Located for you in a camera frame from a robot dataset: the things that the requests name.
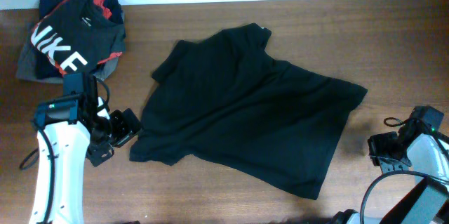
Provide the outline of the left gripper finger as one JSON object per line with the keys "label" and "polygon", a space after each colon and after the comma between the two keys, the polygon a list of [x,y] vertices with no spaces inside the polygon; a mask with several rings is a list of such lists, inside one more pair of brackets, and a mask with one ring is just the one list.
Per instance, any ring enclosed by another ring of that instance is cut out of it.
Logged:
{"label": "left gripper finger", "polygon": [[98,167],[114,155],[114,148],[109,143],[99,145],[90,144],[87,149],[86,158],[94,167]]}
{"label": "left gripper finger", "polygon": [[142,130],[142,124],[132,109],[115,110],[109,115],[112,125],[109,144],[112,147],[122,147]]}

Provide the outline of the black t-shirt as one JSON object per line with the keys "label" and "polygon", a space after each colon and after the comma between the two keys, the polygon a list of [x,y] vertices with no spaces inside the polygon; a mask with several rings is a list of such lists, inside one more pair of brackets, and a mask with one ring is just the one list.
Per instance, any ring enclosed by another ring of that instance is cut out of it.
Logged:
{"label": "black t-shirt", "polygon": [[174,165],[192,154],[316,199],[367,90],[272,58],[270,36],[252,23],[178,41],[152,73],[130,160]]}

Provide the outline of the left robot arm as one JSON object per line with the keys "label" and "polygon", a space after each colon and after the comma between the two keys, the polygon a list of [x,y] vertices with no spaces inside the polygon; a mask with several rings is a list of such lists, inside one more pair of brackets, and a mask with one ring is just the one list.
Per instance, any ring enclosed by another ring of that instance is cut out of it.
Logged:
{"label": "left robot arm", "polygon": [[61,97],[38,105],[33,118],[39,147],[31,223],[83,223],[84,164],[99,166],[142,131],[131,109],[109,111],[92,74],[63,78]]}

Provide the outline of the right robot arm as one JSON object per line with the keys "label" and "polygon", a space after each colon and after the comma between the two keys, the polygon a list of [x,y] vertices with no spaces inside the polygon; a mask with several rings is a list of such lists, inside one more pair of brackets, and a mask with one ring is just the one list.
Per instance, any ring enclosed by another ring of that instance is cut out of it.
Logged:
{"label": "right robot arm", "polygon": [[[382,175],[366,190],[359,211],[336,213],[330,224],[448,223],[448,137],[439,131],[444,113],[432,106],[417,106],[401,121],[384,119],[397,132],[368,139],[369,157]],[[413,176],[415,186],[384,217],[365,216],[368,197],[375,186],[391,176]]]}

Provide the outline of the navy folded shirt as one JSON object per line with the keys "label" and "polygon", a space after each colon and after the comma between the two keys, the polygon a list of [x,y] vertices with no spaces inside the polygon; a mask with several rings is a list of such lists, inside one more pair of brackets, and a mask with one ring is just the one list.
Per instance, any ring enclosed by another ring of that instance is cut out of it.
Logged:
{"label": "navy folded shirt", "polygon": [[[39,0],[39,19],[43,19],[62,1],[63,0]],[[123,24],[124,13],[119,0],[105,0],[102,5],[105,8],[108,8],[112,13],[112,15],[107,18],[108,20],[111,20],[116,24]],[[36,55],[35,73],[38,79],[61,77],[58,70],[42,55]]]}

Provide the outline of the grey folded shirt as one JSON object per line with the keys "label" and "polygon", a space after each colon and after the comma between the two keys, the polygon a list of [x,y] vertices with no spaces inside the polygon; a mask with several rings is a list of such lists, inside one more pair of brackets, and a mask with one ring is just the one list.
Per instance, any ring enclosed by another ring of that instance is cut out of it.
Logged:
{"label": "grey folded shirt", "polygon": [[[107,20],[96,12],[55,11],[36,24],[29,34],[18,59],[16,77],[22,80],[61,83],[62,76],[77,72],[97,73],[108,77],[115,60],[125,51],[126,32],[123,24]],[[42,55],[61,77],[38,79],[36,55]]]}

